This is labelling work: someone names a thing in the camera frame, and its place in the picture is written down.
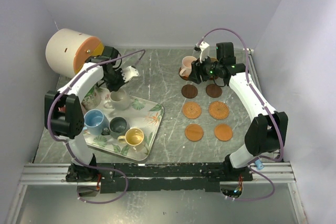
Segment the smooth light wood coaster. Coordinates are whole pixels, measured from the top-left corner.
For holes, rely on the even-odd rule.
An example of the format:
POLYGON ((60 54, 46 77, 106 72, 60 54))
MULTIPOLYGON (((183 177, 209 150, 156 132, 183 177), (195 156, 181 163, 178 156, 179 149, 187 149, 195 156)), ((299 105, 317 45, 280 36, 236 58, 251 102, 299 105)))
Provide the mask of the smooth light wood coaster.
POLYGON ((190 124, 185 128, 185 136, 192 142, 197 142, 202 139, 204 131, 198 124, 190 124))

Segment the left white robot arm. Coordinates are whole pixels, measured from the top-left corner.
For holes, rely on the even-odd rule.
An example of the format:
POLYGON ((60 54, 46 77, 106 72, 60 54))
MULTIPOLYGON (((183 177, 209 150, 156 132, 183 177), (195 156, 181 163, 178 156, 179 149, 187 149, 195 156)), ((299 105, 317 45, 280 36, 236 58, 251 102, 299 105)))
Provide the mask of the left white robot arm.
POLYGON ((98 56, 85 60, 83 68, 58 91, 45 94, 45 128, 50 136, 63 143, 71 156, 67 182, 90 182, 97 178, 96 157, 86 144, 81 102, 94 85, 102 81, 109 91, 118 91, 129 81, 126 70, 116 66, 123 56, 105 46, 98 56))

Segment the dark wood coaster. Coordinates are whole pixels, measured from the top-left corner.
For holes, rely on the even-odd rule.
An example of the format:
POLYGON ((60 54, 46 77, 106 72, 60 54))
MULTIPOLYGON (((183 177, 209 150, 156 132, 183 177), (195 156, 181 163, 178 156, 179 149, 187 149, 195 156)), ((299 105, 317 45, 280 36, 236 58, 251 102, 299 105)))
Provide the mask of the dark wood coaster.
POLYGON ((219 98, 222 95, 222 88, 216 84, 209 84, 206 87, 206 93, 211 98, 219 98))

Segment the large woven rattan coaster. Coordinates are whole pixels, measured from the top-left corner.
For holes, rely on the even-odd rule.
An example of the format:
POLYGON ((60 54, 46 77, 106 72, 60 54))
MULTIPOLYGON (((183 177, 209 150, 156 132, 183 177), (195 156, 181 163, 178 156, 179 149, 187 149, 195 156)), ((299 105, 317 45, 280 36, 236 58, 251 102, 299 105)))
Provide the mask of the large woven rattan coaster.
POLYGON ((229 107, 224 102, 214 101, 209 105, 208 112, 213 118, 223 120, 229 116, 229 107))

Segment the beige mug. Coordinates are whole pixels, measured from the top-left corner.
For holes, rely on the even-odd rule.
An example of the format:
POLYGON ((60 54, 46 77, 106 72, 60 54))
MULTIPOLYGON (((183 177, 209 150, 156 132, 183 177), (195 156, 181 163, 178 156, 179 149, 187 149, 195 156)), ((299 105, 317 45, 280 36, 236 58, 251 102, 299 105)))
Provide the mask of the beige mug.
POLYGON ((108 100, 104 103, 106 109, 115 109, 119 111, 126 110, 131 104, 130 96, 125 90, 119 89, 109 94, 108 100))

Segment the pink mug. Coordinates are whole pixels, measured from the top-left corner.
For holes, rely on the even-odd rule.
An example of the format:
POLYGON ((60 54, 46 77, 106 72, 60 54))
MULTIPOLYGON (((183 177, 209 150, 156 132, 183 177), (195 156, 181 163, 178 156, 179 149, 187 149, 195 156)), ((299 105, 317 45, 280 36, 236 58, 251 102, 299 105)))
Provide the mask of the pink mug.
POLYGON ((192 62, 196 61, 197 59, 193 56, 186 56, 182 59, 182 65, 179 72, 181 77, 188 77, 192 72, 192 62))

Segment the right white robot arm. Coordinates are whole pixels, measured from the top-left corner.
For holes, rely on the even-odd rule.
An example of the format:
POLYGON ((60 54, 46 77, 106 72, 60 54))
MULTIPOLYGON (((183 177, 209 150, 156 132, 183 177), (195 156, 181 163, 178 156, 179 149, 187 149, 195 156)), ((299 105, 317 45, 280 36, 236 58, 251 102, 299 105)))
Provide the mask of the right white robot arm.
POLYGON ((248 170, 250 163, 261 165, 260 160, 267 158, 266 153, 279 151, 279 156, 269 158, 274 162, 282 160, 285 145, 288 116, 278 112, 267 103, 257 89, 247 70, 247 65, 236 63, 234 47, 231 42, 217 43, 217 60, 212 62, 209 57, 209 44, 201 42, 194 48, 200 52, 199 58, 192 62, 189 81, 196 84, 210 78, 219 77, 239 97, 251 120, 245 134, 244 144, 235 152, 227 155, 219 176, 233 181, 241 173, 248 170))

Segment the reddish brown wood coaster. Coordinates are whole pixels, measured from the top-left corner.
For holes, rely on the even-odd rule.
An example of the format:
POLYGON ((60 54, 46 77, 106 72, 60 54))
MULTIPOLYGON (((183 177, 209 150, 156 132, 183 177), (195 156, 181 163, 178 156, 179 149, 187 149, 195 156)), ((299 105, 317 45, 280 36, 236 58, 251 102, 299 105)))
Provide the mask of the reddish brown wood coaster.
POLYGON ((218 76, 215 75, 215 67, 217 65, 218 60, 216 58, 210 58, 211 64, 209 67, 209 75, 210 75, 210 80, 216 80, 218 76))

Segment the hidden light wood coaster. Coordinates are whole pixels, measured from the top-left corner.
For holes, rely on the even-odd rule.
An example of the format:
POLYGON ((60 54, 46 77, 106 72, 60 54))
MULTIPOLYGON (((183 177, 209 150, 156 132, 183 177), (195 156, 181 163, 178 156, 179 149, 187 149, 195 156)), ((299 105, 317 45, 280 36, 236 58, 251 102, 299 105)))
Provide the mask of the hidden light wood coaster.
POLYGON ((233 130, 227 124, 219 124, 214 129, 216 138, 220 141, 229 141, 233 137, 233 130))

